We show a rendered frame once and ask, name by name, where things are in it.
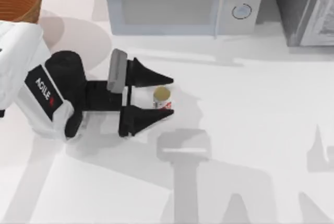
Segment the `pale grey rounded box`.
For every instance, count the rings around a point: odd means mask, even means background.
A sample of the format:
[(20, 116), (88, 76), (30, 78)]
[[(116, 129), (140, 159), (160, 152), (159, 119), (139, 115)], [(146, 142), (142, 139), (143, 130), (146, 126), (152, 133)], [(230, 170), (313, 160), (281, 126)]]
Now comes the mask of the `pale grey rounded box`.
[(107, 89), (122, 94), (126, 84), (127, 53), (113, 49), (110, 60)]

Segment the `pale microwave oven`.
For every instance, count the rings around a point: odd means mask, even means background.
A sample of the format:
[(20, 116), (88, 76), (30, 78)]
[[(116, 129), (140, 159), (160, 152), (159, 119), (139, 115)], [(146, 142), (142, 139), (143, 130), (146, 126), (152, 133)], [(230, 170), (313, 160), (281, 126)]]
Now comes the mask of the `pale microwave oven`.
[(243, 35), (255, 28), (261, 0), (106, 0), (121, 36)]

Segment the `microwave knob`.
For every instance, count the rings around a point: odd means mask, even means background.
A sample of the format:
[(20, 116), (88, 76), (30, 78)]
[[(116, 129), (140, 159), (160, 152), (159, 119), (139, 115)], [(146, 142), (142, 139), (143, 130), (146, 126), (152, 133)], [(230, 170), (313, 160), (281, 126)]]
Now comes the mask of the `microwave knob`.
[(249, 4), (242, 3), (233, 7), (231, 14), (237, 20), (248, 18), (252, 14), (252, 7)]

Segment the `red and white can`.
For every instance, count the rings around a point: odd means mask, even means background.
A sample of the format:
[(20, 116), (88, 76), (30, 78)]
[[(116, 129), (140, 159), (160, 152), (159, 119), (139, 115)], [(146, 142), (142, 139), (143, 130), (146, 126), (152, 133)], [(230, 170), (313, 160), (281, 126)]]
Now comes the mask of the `red and white can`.
[(153, 107), (155, 109), (171, 109), (171, 91), (167, 87), (159, 86), (153, 93)]

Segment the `microwave oven door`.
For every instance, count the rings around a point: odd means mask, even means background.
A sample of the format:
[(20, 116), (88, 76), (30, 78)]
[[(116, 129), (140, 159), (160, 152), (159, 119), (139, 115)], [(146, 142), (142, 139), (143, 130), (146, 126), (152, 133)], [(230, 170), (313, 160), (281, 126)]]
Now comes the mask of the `microwave oven door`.
[(218, 0), (107, 0), (114, 35), (213, 35)]

